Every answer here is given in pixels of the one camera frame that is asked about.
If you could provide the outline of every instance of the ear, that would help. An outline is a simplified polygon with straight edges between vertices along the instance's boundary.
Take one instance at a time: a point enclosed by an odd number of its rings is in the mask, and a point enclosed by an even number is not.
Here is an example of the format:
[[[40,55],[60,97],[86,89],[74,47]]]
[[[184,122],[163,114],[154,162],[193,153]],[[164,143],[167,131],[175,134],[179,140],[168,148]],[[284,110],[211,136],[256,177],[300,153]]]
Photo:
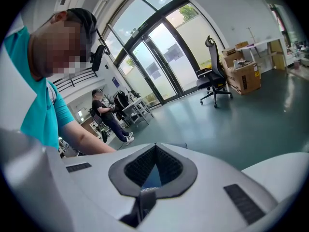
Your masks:
[[[67,16],[68,12],[61,11],[53,16],[53,18],[50,20],[50,23],[53,24],[58,21],[65,21],[67,19]]]

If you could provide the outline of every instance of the person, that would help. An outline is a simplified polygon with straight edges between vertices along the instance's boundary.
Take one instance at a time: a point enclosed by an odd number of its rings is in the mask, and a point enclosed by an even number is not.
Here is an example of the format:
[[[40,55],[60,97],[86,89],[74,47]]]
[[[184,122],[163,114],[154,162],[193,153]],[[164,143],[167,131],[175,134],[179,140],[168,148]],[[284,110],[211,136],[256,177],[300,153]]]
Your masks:
[[[111,128],[111,130],[115,133],[115,135],[120,139],[120,141],[129,145],[133,142],[134,137],[132,137],[132,132],[125,131],[119,123],[116,121],[113,116],[111,110],[112,108],[106,107],[101,100],[103,99],[103,93],[99,89],[95,89],[92,91],[92,104],[91,108],[95,113],[102,119],[103,123]]]
[[[32,34],[23,25],[10,30],[3,41],[14,66],[36,93],[20,129],[43,145],[58,149],[60,136],[87,155],[115,151],[74,120],[55,85],[46,79],[64,73],[70,62],[88,60],[96,28],[97,20],[89,11],[73,8],[52,15]]]

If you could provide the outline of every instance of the black textured mesh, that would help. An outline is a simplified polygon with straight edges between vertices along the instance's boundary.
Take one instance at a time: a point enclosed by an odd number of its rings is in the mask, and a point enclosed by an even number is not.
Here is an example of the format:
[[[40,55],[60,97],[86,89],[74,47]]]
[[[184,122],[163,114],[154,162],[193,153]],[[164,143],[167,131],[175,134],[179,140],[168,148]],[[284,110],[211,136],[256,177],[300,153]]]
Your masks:
[[[125,167],[125,174],[141,187],[155,164],[158,167],[162,185],[176,179],[183,171],[183,165],[179,160],[155,146],[129,163]]]

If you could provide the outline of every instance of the chair backrest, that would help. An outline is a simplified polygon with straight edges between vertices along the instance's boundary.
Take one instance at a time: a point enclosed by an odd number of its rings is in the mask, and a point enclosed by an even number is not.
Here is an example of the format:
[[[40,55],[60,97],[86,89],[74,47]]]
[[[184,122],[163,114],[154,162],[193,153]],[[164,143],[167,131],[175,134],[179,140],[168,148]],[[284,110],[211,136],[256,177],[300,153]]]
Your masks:
[[[205,45],[209,48],[209,52],[211,54],[211,69],[217,75],[226,79],[225,72],[222,69],[222,66],[219,61],[219,54],[217,49],[217,44],[213,38],[208,35],[207,40],[205,41]]]
[[[89,109],[89,113],[98,125],[102,123],[102,119],[95,113],[95,111],[92,110],[92,108]]]

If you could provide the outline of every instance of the teal shirt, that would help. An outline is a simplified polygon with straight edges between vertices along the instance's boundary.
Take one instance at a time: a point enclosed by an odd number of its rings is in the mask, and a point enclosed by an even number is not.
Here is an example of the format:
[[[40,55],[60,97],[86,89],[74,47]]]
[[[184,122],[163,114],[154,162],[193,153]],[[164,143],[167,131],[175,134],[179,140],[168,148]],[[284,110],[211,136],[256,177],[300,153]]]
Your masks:
[[[28,65],[29,38],[30,34],[24,27],[4,39],[5,48],[13,64],[37,94],[26,114],[21,131],[26,135],[37,138],[43,145],[58,149],[58,129],[73,121],[74,118],[54,84],[50,83],[56,93],[56,101],[53,104],[49,98],[46,78],[39,82],[33,80]]]

